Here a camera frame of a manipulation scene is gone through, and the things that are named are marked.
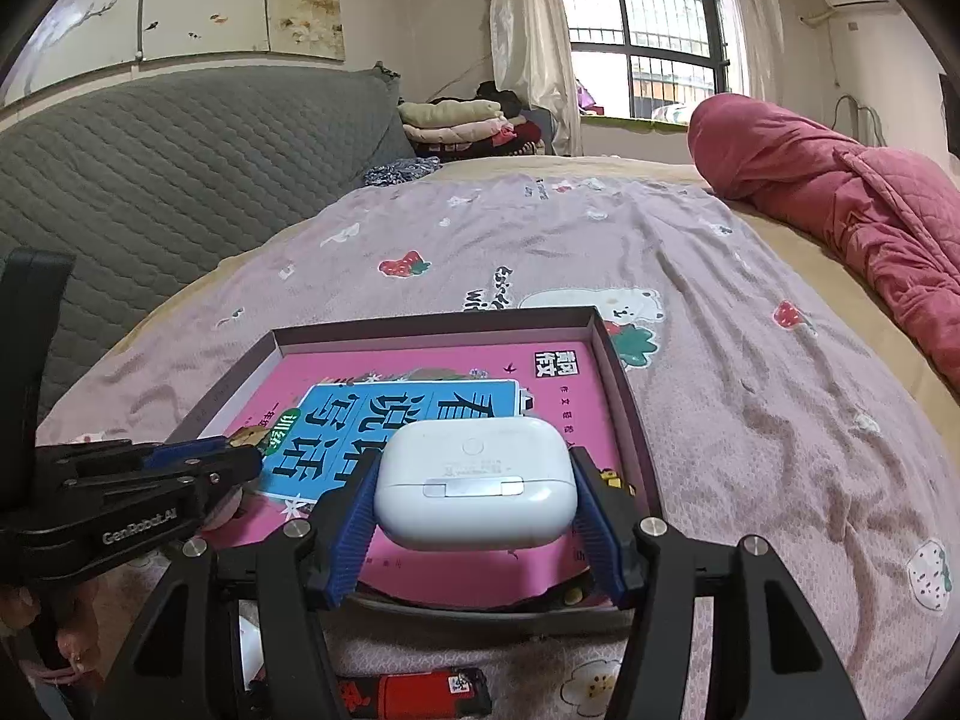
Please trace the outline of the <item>person's hand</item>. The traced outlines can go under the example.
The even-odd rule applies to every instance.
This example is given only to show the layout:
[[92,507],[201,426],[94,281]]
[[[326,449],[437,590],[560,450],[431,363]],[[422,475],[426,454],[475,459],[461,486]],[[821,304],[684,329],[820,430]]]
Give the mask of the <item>person's hand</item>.
[[64,679],[69,686],[98,694],[103,687],[99,674],[99,622],[94,609],[101,580],[92,578],[73,589],[57,590],[52,595],[53,612],[46,613],[43,602],[26,587],[2,583],[2,695],[20,700],[34,699],[34,686],[20,663],[8,653],[5,640],[41,621],[37,639],[50,645],[65,663]]

